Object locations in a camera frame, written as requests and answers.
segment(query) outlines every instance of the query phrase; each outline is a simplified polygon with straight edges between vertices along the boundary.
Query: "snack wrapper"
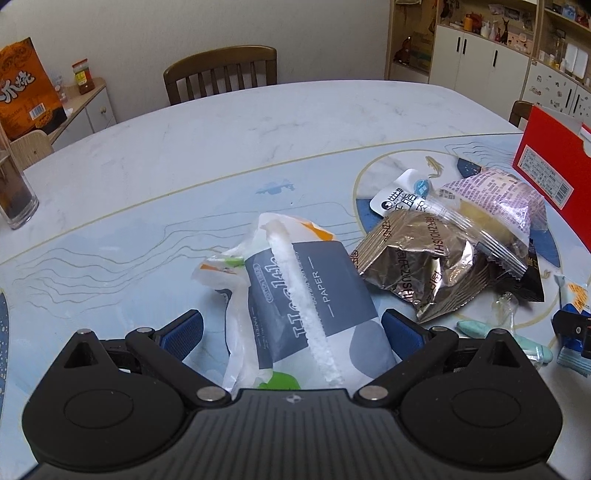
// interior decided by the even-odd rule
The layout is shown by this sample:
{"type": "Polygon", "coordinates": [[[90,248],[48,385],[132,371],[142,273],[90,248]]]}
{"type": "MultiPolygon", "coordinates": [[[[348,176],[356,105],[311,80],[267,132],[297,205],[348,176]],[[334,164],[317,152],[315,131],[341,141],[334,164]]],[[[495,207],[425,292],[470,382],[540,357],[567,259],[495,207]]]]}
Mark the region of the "snack wrapper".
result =
{"type": "Polygon", "coordinates": [[[448,190],[433,191],[428,179],[409,169],[390,185],[380,190],[370,207],[381,216],[395,209],[426,212],[466,232],[476,248],[514,278],[527,270],[527,246],[491,214],[461,200],[448,190]]]}
{"type": "Polygon", "coordinates": [[[560,308],[571,313],[591,317],[587,285],[575,283],[563,275],[555,275],[560,292],[560,308]]]}
{"type": "Polygon", "coordinates": [[[523,258],[531,228],[548,228],[544,197],[498,168],[483,168],[472,177],[447,183],[439,189],[439,197],[523,258]]]}
{"type": "Polygon", "coordinates": [[[521,277],[521,280],[516,280],[505,274],[499,279],[495,289],[499,292],[511,292],[525,301],[544,301],[544,286],[540,275],[540,264],[538,263],[538,254],[535,251],[532,239],[530,239],[525,275],[521,277]]]}
{"type": "Polygon", "coordinates": [[[485,255],[452,223],[394,209],[352,253],[360,275],[413,304],[417,322],[457,310],[491,281],[485,255]]]}
{"type": "Polygon", "coordinates": [[[66,113],[30,38],[0,50],[0,123],[10,140],[33,131],[50,134],[66,113]]]}

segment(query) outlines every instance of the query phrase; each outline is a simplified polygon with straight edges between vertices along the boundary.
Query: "yellow label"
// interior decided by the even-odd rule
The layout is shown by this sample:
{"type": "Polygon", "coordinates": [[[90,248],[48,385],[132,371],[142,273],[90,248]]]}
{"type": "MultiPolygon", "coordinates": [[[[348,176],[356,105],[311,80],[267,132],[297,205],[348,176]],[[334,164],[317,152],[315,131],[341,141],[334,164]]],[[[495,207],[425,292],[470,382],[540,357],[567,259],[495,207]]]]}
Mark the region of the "yellow label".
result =
{"type": "Polygon", "coordinates": [[[78,85],[84,85],[86,83],[86,73],[84,73],[84,70],[76,73],[76,83],[78,85]]]}
{"type": "Polygon", "coordinates": [[[576,308],[579,312],[582,312],[588,300],[587,290],[573,283],[567,283],[567,285],[569,286],[569,290],[575,295],[573,300],[574,308],[576,308]]]}

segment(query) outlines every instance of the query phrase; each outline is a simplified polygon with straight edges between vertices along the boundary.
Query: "sticker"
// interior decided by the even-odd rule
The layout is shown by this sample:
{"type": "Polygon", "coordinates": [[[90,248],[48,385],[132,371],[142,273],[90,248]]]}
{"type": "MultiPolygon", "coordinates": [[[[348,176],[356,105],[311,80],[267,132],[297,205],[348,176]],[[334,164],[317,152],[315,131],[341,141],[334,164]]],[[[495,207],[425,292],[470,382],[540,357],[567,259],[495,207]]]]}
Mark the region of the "sticker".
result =
{"type": "Polygon", "coordinates": [[[35,118],[37,118],[38,116],[40,116],[44,113],[45,113],[45,105],[40,103],[33,110],[31,110],[29,112],[29,115],[31,116],[31,120],[35,120],[35,118]]]}
{"type": "Polygon", "coordinates": [[[546,160],[525,146],[517,166],[562,210],[574,188],[546,160]]]}
{"type": "Polygon", "coordinates": [[[84,85],[86,83],[86,73],[84,71],[76,73],[76,83],[84,85]]]}
{"type": "Polygon", "coordinates": [[[414,184],[414,193],[420,197],[426,198],[429,193],[428,180],[417,180],[414,184]]]}

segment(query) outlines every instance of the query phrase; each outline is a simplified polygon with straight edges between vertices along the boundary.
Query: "white wall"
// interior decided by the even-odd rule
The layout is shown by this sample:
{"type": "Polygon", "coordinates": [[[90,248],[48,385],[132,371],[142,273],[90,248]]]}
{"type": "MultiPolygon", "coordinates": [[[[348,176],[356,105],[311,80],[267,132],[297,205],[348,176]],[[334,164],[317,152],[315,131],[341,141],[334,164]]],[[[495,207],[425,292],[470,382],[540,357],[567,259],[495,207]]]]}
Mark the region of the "white wall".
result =
{"type": "Polygon", "coordinates": [[[168,105],[171,63],[235,44],[275,47],[280,83],[381,79],[388,13],[388,0],[12,0],[0,47],[30,36],[68,83],[88,57],[123,121],[168,105]]]}

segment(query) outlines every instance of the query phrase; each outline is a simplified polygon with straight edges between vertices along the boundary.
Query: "red box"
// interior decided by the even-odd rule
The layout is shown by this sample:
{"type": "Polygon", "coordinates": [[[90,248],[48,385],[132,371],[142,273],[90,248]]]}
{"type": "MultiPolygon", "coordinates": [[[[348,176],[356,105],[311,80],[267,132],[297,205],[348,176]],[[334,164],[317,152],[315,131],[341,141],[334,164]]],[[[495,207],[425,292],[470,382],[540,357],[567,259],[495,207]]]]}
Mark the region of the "red box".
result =
{"type": "Polygon", "coordinates": [[[513,168],[591,251],[591,129],[569,115],[534,106],[513,168]]]}

